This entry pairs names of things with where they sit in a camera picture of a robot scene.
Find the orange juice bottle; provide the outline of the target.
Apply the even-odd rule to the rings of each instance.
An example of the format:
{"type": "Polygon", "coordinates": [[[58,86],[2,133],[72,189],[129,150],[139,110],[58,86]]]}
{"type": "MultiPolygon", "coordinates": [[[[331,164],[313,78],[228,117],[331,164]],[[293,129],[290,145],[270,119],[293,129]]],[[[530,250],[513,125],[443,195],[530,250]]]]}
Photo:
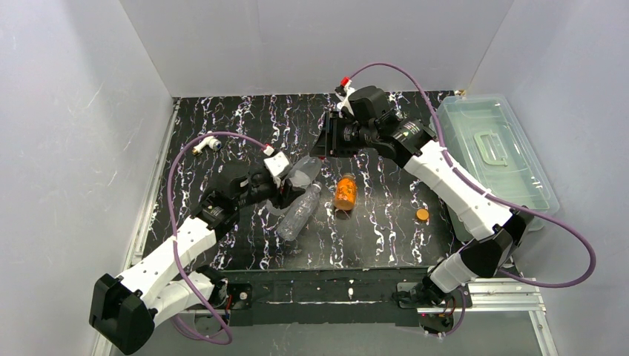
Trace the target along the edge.
{"type": "Polygon", "coordinates": [[[358,187],[355,175],[351,173],[344,174],[336,185],[333,200],[334,207],[341,211],[351,211],[356,205],[357,198],[358,187]]]}

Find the red label water bottle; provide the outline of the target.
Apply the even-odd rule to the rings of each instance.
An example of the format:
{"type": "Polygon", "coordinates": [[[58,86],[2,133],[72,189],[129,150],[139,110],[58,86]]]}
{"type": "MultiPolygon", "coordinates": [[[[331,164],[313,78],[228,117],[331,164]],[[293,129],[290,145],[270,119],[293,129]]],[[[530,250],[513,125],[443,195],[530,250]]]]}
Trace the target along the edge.
{"type": "MultiPolygon", "coordinates": [[[[290,179],[295,185],[307,189],[316,180],[321,172],[322,165],[322,159],[313,156],[304,156],[293,164],[292,169],[285,179],[290,179]]],[[[270,200],[267,200],[266,209],[271,215],[280,216],[285,214],[289,208],[281,209],[280,205],[274,205],[270,200]]]]}

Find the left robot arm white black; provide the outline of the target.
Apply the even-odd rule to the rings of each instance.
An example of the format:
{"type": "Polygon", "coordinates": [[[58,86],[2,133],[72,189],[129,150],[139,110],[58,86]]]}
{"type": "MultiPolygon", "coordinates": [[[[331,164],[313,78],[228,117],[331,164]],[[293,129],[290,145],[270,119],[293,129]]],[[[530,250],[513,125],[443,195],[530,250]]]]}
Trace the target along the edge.
{"type": "Polygon", "coordinates": [[[228,298],[224,276],[202,267],[182,277],[183,267],[227,235],[242,208],[265,201],[288,208],[312,180],[293,168],[276,183],[264,165],[228,164],[211,178],[199,204],[176,226],[176,235],[135,266],[95,282],[89,324],[121,353],[132,355],[160,323],[188,307],[220,306],[228,298]]]}

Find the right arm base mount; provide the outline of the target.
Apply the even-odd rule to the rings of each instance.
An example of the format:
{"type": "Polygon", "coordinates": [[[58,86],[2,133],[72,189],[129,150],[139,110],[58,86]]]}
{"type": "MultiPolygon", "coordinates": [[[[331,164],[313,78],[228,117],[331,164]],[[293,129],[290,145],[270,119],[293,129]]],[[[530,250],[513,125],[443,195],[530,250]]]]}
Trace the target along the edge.
{"type": "Polygon", "coordinates": [[[472,298],[466,286],[459,286],[442,294],[422,283],[398,283],[392,300],[402,309],[415,309],[419,313],[419,325],[426,336],[444,339],[462,324],[465,313],[472,306],[472,298]]]}

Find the orange bottle cap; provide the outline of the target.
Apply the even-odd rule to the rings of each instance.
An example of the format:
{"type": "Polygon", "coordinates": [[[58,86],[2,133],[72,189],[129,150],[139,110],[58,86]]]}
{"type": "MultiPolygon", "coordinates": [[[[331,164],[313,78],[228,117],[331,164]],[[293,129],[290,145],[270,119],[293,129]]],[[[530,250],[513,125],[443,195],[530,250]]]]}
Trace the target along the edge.
{"type": "Polygon", "coordinates": [[[417,217],[418,220],[426,222],[429,220],[429,212],[427,209],[425,208],[420,208],[416,211],[415,216],[417,217]]]}

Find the clear plastic bottle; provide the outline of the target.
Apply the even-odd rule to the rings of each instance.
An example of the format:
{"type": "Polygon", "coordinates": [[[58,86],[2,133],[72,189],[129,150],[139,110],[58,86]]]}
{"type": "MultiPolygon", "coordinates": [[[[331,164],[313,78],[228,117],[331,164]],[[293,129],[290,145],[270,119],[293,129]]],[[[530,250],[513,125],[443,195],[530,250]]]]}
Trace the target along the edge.
{"type": "Polygon", "coordinates": [[[292,204],[277,227],[276,232],[279,238],[285,241],[293,241],[297,238],[319,206],[321,188],[320,182],[313,182],[292,204]]]}

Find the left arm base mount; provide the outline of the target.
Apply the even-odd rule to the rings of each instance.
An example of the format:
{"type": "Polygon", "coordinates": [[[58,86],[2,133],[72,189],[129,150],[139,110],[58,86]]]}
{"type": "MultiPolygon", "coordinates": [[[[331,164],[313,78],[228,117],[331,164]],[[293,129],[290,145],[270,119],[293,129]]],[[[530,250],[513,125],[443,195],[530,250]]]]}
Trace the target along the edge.
{"type": "MultiPolygon", "coordinates": [[[[251,296],[251,284],[220,282],[212,289],[212,292],[210,293],[210,296],[208,298],[208,303],[212,305],[218,315],[221,316],[221,320],[223,321],[223,323],[227,326],[230,326],[231,313],[233,311],[251,308],[251,296]]],[[[199,310],[203,310],[204,312],[208,313],[200,315],[199,317],[195,316],[194,330],[201,334],[202,337],[199,338],[198,336],[193,335],[191,336],[193,340],[200,340],[203,338],[217,339],[219,336],[223,336],[226,334],[223,331],[224,328],[220,325],[220,322],[216,322],[216,327],[218,328],[216,331],[212,331],[210,327],[207,326],[205,326],[202,330],[197,330],[197,320],[205,318],[212,321],[212,319],[214,319],[213,314],[209,312],[209,310],[207,310],[207,308],[205,308],[203,304],[201,304],[199,310]]]]}

